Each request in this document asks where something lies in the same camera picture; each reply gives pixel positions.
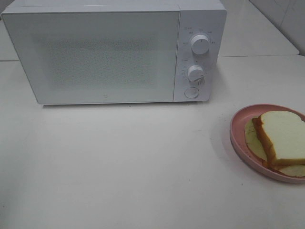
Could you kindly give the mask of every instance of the white microwave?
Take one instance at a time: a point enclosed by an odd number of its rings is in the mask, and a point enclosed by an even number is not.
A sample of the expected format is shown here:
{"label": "white microwave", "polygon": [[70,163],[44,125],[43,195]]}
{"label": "white microwave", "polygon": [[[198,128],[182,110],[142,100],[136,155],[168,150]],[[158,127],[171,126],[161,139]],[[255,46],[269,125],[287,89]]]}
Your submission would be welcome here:
{"label": "white microwave", "polygon": [[15,0],[1,14],[40,104],[206,101],[218,0]]}

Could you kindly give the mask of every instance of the table surface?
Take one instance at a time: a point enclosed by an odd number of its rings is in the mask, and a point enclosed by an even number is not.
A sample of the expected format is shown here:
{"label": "table surface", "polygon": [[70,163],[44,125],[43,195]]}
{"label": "table surface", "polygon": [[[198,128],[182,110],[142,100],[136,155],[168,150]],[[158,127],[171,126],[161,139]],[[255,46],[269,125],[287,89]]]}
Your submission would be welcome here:
{"label": "table surface", "polygon": [[219,58],[206,103],[41,106],[0,62],[1,229],[303,229],[304,185],[266,178],[230,143],[234,113],[305,113],[305,57]]}
{"label": "table surface", "polygon": [[[221,0],[228,14],[219,56],[298,55],[299,51],[249,0]],[[18,60],[0,21],[0,61]]]}

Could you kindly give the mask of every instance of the plate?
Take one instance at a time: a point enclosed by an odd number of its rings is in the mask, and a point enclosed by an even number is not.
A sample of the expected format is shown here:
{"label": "plate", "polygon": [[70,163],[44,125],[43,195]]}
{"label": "plate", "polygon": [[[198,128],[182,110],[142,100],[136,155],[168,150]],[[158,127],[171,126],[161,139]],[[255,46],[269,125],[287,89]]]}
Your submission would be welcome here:
{"label": "plate", "polygon": [[244,126],[254,116],[260,116],[267,111],[290,111],[299,115],[301,119],[305,121],[305,116],[302,113],[287,107],[272,104],[255,104],[247,106],[239,110],[231,120],[230,139],[234,150],[246,164],[267,177],[288,183],[305,183],[305,177],[289,177],[265,168],[262,165],[261,159],[257,158],[251,150],[248,149],[244,136]]}

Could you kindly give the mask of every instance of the power knob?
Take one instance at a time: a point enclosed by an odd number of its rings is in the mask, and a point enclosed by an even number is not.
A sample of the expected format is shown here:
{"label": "power knob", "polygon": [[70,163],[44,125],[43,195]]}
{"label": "power knob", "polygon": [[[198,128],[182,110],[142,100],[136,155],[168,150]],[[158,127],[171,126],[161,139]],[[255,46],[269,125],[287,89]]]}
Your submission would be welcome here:
{"label": "power knob", "polygon": [[204,34],[197,34],[191,38],[191,47],[193,53],[203,55],[209,50],[209,38]]}
{"label": "power knob", "polygon": [[194,82],[204,78],[204,72],[201,66],[193,65],[187,71],[189,81]]}

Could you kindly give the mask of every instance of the microwave door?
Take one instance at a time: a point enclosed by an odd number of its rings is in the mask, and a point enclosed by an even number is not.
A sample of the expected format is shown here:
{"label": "microwave door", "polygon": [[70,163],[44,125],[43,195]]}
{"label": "microwave door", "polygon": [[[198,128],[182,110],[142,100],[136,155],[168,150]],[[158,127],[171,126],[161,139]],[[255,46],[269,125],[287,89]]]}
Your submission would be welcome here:
{"label": "microwave door", "polygon": [[3,18],[40,104],[173,100],[179,11]]}

